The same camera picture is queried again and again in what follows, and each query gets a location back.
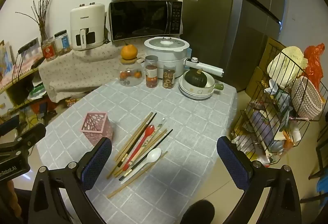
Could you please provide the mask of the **red snack jar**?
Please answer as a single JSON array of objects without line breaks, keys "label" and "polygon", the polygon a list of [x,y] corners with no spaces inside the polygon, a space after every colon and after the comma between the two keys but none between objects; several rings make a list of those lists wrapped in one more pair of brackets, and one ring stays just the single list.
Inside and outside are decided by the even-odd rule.
[{"label": "red snack jar", "polygon": [[158,57],[154,55],[145,58],[146,86],[155,88],[158,84]]}]

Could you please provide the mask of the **white electric cooking pot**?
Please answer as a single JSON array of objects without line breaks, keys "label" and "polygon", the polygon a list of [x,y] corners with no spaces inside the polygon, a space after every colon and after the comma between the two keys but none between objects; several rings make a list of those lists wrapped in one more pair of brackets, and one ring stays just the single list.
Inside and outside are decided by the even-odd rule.
[{"label": "white electric cooking pot", "polygon": [[179,38],[154,37],[144,42],[147,55],[158,57],[158,77],[163,78],[165,67],[175,67],[175,77],[183,75],[187,67],[203,69],[205,72],[223,77],[224,70],[209,64],[201,63],[198,58],[191,57],[190,44]]}]

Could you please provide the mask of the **jar with blue label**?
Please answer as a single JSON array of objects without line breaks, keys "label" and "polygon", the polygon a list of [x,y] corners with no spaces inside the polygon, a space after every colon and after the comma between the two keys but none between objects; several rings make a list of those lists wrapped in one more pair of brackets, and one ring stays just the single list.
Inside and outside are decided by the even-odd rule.
[{"label": "jar with blue label", "polygon": [[54,35],[54,39],[55,39],[57,54],[59,56],[67,54],[68,52],[71,51],[71,47],[70,47],[70,44],[69,44],[68,33],[67,33],[66,30],[62,30],[62,31],[57,32]]}]

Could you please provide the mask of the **dark grey refrigerator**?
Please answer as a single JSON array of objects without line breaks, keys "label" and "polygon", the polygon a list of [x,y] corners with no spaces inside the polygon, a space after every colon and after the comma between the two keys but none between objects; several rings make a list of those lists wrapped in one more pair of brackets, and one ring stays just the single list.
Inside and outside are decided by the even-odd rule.
[{"label": "dark grey refrigerator", "polygon": [[279,37],[285,0],[185,1],[182,38],[202,63],[220,67],[223,82],[246,89],[268,38]]}]

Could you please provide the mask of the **paper-wrapped chopsticks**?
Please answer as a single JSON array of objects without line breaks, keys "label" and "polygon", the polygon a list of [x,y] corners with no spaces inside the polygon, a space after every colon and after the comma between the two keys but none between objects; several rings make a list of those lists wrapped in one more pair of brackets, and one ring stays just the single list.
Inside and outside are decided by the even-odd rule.
[{"label": "paper-wrapped chopsticks", "polygon": [[159,131],[161,130],[161,128],[163,127],[163,125],[166,122],[166,118],[163,117],[161,122],[156,126],[155,130],[153,131],[153,133],[148,136],[146,138],[146,140],[144,141],[143,145],[140,148],[140,154],[142,154],[146,148],[146,146],[148,145],[148,143],[159,133]]}]

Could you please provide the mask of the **dried twig bouquet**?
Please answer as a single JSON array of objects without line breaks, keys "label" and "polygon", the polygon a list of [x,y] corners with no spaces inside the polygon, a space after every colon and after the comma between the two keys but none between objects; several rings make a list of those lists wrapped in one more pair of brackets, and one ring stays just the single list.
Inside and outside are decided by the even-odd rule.
[{"label": "dried twig bouquet", "polygon": [[48,39],[48,34],[46,31],[46,22],[48,8],[50,6],[51,0],[32,0],[32,15],[16,11],[16,14],[20,14],[32,19],[37,25],[41,36],[41,43]]}]

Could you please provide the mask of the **white cabbage in bag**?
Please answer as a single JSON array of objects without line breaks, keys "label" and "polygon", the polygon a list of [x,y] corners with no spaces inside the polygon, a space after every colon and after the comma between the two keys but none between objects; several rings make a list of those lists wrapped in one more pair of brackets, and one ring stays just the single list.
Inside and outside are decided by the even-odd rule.
[{"label": "white cabbage in bag", "polygon": [[284,48],[267,66],[271,79],[284,89],[300,76],[308,66],[308,60],[297,46]]}]

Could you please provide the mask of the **cardboard box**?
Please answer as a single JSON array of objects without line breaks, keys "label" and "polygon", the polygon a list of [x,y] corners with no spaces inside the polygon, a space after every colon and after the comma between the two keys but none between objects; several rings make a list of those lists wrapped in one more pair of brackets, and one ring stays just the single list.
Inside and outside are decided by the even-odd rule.
[{"label": "cardboard box", "polygon": [[255,68],[254,73],[251,77],[250,82],[246,88],[246,94],[249,97],[253,97],[258,92],[258,84],[261,80],[267,78],[267,66],[269,63],[285,48],[283,44],[274,40],[273,38],[268,38],[265,50],[263,52],[262,58],[259,65]]}]

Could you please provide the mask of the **stack of white plates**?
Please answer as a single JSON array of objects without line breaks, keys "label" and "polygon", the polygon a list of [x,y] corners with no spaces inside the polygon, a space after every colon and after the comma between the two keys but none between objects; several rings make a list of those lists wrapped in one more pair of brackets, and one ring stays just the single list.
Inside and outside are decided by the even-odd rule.
[{"label": "stack of white plates", "polygon": [[214,91],[211,91],[210,93],[208,94],[194,94],[192,92],[189,92],[187,91],[183,85],[183,79],[180,78],[179,79],[179,90],[187,97],[189,97],[190,99],[194,99],[194,100],[205,100],[205,99],[208,99],[209,97],[212,96],[212,94],[214,93]]}]

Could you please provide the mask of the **orange tangerine on jar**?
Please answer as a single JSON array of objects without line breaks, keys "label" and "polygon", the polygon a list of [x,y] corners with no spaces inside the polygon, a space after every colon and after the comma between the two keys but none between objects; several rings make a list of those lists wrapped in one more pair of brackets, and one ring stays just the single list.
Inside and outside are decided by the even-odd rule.
[{"label": "orange tangerine on jar", "polygon": [[138,49],[136,48],[136,46],[132,44],[124,46],[121,50],[121,57],[124,60],[135,59],[137,55],[138,55]]}]

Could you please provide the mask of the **black chopstick gold tip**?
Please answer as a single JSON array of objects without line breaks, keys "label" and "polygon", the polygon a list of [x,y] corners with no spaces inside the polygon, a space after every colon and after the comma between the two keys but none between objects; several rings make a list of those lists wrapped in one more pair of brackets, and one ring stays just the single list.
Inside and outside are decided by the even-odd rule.
[{"label": "black chopstick gold tip", "polygon": [[132,171],[132,170],[134,170],[137,166],[139,166],[145,159],[146,159],[146,157],[147,157],[147,155],[153,150],[153,149],[155,149],[156,147],[158,147],[159,145],[160,145],[160,143],[169,135],[169,134],[171,134],[171,132],[173,131],[173,129],[171,129],[168,133],[166,133],[165,135],[162,135],[157,141],[156,141],[156,143],[153,143],[151,146],[152,146],[152,148],[150,148],[142,157],[141,157],[141,159],[136,163],[136,164],[134,164],[131,168],[129,168],[128,170],[127,170],[127,172],[123,175],[123,176],[121,176],[120,178],[119,178],[119,181],[122,181],[123,179],[125,179],[126,177],[127,177],[127,175]]}]

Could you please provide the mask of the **jar with red label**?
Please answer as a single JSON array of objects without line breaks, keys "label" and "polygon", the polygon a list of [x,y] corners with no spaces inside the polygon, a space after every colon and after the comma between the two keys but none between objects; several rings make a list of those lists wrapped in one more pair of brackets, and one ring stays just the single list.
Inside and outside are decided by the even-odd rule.
[{"label": "jar with red label", "polygon": [[49,38],[42,42],[41,49],[43,57],[47,61],[51,61],[57,57],[55,41],[53,38]]}]

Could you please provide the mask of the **white air fryer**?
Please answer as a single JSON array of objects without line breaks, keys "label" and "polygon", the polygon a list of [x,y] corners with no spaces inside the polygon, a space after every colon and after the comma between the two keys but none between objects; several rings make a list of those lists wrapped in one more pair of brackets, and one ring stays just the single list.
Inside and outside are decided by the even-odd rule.
[{"label": "white air fryer", "polygon": [[70,12],[71,44],[73,50],[97,48],[105,40],[105,6],[80,4]]}]

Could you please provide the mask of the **red plastic spoon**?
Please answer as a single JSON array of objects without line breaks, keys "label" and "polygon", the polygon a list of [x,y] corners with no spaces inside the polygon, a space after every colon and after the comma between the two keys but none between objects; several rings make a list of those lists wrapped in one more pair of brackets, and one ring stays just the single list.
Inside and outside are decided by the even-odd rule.
[{"label": "red plastic spoon", "polygon": [[140,141],[140,143],[138,144],[138,146],[136,147],[136,149],[134,150],[134,152],[132,153],[132,155],[124,165],[123,171],[126,171],[140,156],[143,149],[147,146],[150,139],[152,138],[152,134],[154,133],[154,131],[155,131],[154,125],[150,125],[149,127],[146,128],[144,137],[142,138],[142,140]]}]

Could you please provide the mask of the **pink perforated utensil holder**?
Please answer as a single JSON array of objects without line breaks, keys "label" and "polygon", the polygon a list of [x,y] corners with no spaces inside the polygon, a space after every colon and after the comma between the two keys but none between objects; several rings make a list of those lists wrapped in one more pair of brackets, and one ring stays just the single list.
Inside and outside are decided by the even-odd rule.
[{"label": "pink perforated utensil holder", "polygon": [[87,113],[81,127],[81,132],[93,146],[103,137],[113,140],[114,134],[107,114],[102,112]]}]

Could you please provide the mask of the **orange plastic bag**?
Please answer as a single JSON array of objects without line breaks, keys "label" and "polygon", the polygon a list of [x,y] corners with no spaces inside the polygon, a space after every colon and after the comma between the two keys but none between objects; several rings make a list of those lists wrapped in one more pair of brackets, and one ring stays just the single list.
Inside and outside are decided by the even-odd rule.
[{"label": "orange plastic bag", "polygon": [[325,45],[321,43],[317,46],[308,46],[304,51],[304,57],[307,59],[305,73],[317,91],[319,91],[320,81],[323,78],[320,56],[324,50]]}]

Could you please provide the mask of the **white plastic spoon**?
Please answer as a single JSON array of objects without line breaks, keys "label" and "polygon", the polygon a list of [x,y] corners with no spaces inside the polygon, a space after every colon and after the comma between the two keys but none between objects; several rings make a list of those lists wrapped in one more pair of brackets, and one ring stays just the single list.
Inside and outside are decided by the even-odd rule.
[{"label": "white plastic spoon", "polygon": [[125,179],[120,181],[121,185],[125,183],[127,180],[129,180],[136,173],[138,173],[140,170],[142,170],[147,164],[154,163],[155,161],[157,161],[161,156],[161,154],[162,154],[162,150],[159,147],[153,149],[139,166],[137,166],[134,170],[132,170]]}]

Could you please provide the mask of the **light wooden chopstick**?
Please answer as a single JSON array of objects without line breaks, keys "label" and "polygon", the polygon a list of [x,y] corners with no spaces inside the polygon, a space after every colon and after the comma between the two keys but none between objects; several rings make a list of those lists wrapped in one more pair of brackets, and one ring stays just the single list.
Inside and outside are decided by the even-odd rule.
[{"label": "light wooden chopstick", "polygon": [[122,146],[122,148],[119,150],[118,154],[115,156],[114,160],[117,161],[122,156],[124,150],[128,147],[129,143],[138,135],[138,133],[141,131],[141,129],[146,125],[148,120],[152,117],[153,112],[150,112],[147,117],[142,121],[140,126],[136,129],[136,131],[132,134],[132,136],[127,140],[127,142]]}]

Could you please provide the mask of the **dark green pumpkin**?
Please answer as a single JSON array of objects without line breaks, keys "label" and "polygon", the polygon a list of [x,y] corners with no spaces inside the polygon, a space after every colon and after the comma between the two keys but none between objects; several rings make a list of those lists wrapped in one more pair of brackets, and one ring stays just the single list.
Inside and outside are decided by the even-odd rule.
[{"label": "dark green pumpkin", "polygon": [[202,69],[189,70],[184,77],[189,84],[199,88],[203,88],[207,84],[207,76],[202,72]]}]

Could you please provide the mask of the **glass jar with cork lid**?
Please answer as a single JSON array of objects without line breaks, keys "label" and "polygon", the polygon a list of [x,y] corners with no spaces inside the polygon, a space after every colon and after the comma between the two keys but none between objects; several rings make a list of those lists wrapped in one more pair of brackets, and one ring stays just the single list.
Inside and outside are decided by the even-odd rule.
[{"label": "glass jar with cork lid", "polygon": [[118,81],[122,86],[136,86],[143,80],[143,67],[138,58],[126,60],[121,58],[119,66]]}]

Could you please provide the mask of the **black microwave oven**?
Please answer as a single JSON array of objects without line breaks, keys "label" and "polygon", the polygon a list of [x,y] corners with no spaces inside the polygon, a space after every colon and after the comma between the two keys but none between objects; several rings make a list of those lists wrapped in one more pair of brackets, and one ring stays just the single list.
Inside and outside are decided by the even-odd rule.
[{"label": "black microwave oven", "polygon": [[112,41],[179,35],[183,2],[178,0],[117,0],[108,6]]}]

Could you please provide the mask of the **grey checked tablecloth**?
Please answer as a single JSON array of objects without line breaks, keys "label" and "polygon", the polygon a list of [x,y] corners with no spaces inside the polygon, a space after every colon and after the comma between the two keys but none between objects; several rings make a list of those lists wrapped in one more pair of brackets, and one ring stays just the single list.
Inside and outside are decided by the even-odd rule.
[{"label": "grey checked tablecloth", "polygon": [[[47,126],[37,149],[50,169],[78,161],[92,144],[82,133],[88,113],[106,113],[113,129],[112,153],[87,196],[105,223],[176,223],[217,160],[216,142],[236,111],[236,89],[224,85],[208,99],[192,100],[178,86],[150,89],[111,81],[93,90]],[[156,127],[150,147],[162,157],[128,186],[117,156],[140,124]]]}]

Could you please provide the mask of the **floral cloth on cabinet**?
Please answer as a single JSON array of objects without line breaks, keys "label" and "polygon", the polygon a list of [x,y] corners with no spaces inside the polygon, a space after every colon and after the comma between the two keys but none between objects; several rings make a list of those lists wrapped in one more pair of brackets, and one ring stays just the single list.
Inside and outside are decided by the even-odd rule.
[{"label": "floral cloth on cabinet", "polygon": [[122,48],[132,44],[138,49],[138,56],[145,57],[145,40],[130,39],[90,50],[71,50],[54,60],[44,61],[38,71],[48,97],[53,102],[59,102],[116,80]]}]

